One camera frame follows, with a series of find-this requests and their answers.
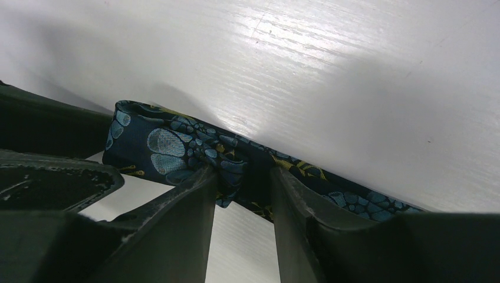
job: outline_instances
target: blue floral pattern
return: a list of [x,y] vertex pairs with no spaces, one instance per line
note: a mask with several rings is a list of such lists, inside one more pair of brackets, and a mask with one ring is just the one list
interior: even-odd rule
[[420,211],[245,137],[134,101],[117,103],[103,162],[125,174],[174,186],[211,164],[221,177],[217,205],[225,208],[235,200],[270,221],[270,194],[259,183],[265,178],[257,175],[276,165],[332,204],[367,219],[385,221],[397,213]]

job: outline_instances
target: wood grain texture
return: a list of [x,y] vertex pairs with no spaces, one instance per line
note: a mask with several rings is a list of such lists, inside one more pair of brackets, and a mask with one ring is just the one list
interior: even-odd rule
[[0,75],[88,107],[161,104],[426,209],[498,212],[499,13],[496,0],[4,0]]

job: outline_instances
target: white wooden surface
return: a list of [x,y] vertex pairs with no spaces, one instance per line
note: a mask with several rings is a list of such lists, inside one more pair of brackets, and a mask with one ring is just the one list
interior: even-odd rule
[[101,111],[161,104],[426,209],[499,212],[499,15],[497,0],[0,0],[0,77]]

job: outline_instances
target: white background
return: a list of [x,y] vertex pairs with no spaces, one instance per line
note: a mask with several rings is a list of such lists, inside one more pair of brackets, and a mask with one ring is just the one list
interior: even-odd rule
[[497,0],[0,0],[0,37],[0,78],[37,94],[157,103],[426,209],[500,210]]

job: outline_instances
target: bow tie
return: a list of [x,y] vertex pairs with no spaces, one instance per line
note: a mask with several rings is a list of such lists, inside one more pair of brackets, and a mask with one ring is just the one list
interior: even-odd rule
[[309,189],[361,217],[385,221],[418,212],[396,199],[175,111],[122,100],[116,104],[103,163],[124,174],[177,186],[204,164],[219,174],[217,205],[233,200],[272,221],[269,170],[281,166]]

